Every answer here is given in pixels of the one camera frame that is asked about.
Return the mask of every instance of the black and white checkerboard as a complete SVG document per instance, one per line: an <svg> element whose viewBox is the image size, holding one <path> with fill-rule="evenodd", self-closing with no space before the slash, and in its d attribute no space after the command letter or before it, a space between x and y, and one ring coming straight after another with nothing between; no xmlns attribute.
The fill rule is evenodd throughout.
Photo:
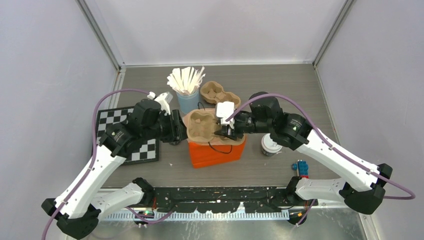
<svg viewBox="0 0 424 240"><path fill-rule="evenodd" d="M96 122L97 144L99 144L100 138L105 134L108 126L124 121L127 118L127 114L132 112L133 107L121 107L98 111ZM125 160L123 165L148 163L158 160L159 140L151 139L146 141L140 149L134 151L131 156Z"/></svg>

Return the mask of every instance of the orange box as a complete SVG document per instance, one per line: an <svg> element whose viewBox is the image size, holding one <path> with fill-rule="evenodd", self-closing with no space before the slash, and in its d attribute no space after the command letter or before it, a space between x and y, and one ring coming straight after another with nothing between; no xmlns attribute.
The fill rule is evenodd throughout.
<svg viewBox="0 0 424 240"><path fill-rule="evenodd" d="M191 164L195 169L208 167L216 164L224 164L232 161L239 160L242 157L243 150L245 149L246 139L240 145L213 145L212 147L218 151L213 150L209 145L199 145L194 142L188 142L188 152L190 153Z"/></svg>

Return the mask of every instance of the white wall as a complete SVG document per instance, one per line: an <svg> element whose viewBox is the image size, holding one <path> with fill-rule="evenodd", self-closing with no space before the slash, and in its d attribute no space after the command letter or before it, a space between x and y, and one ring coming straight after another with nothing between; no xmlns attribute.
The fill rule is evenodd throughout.
<svg viewBox="0 0 424 240"><path fill-rule="evenodd" d="M92 111L116 71L74 0L16 0L0 3L0 73L0 239L40 239L41 203L91 156Z"/></svg>
<svg viewBox="0 0 424 240"><path fill-rule="evenodd" d="M318 66L340 142L416 193L383 201L382 240L424 236L423 11L422 0L357 1Z"/></svg>
<svg viewBox="0 0 424 240"><path fill-rule="evenodd" d="M95 2L127 65L162 65L312 62L344 0Z"/></svg>

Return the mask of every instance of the tabletop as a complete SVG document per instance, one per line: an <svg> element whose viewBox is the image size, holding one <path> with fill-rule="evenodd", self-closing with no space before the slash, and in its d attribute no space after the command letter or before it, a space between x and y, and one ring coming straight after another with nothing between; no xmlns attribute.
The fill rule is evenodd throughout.
<svg viewBox="0 0 424 240"><path fill-rule="evenodd" d="M129 67L122 88L139 88L156 94L171 92L167 76L179 66ZM232 92L244 102L257 92L278 93L296 101L328 137L336 140L329 113L316 73L311 64L275 65L209 65L205 66L203 83L216 81L226 92ZM118 107L135 105L146 96L125 92L119 96ZM279 100L283 111L300 112L290 103ZM178 109L177 97L170 103ZM311 179L334 179L338 176L299 152L283 148L280 154L265 156L261 152L263 134L249 134L240 160L203 168L193 168L187 141L179 145L160 143L159 161L120 166L105 188L121 188L135 178L144 178L154 187L226 187L285 186L294 176L291 165L307 161Z"/></svg>

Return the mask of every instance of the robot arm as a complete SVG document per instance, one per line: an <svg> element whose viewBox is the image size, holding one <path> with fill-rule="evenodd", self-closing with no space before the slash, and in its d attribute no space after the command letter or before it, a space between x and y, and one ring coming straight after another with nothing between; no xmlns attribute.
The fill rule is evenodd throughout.
<svg viewBox="0 0 424 240"><path fill-rule="evenodd" d="M55 217L63 233L82 239L109 214L134 204L147 205L153 199L153 187L142 178L134 179L122 189L94 198L108 177L145 141L159 139L164 143L175 143L187 138L179 111L170 110L168 103L172 95L169 92L159 96L150 93L147 97L134 106L126 120L106 128L89 174ZM61 195L42 203L41 207L49 216L83 178L90 162L91 159Z"/></svg>
<svg viewBox="0 0 424 240"><path fill-rule="evenodd" d="M262 94L266 92L255 93L250 98ZM381 204L385 195L383 187L386 183L330 149L303 116L283 112L275 97L261 98L249 106L251 112L240 111L229 122L223 123L220 119L221 129L215 134L235 140L241 138L243 134L270 133L271 139L278 145L310 156L341 177L331 180L293 177L287 185L287 190L291 193L287 199L292 204L295 205L301 200L326 199L344 202L363 214L372 214ZM222 118L227 119L234 112L234 108L231 109L229 105L218 105L216 111L223 116ZM392 168L387 164L375 165L366 162L328 137L325 138L347 156L368 167L370 171L390 178Z"/></svg>

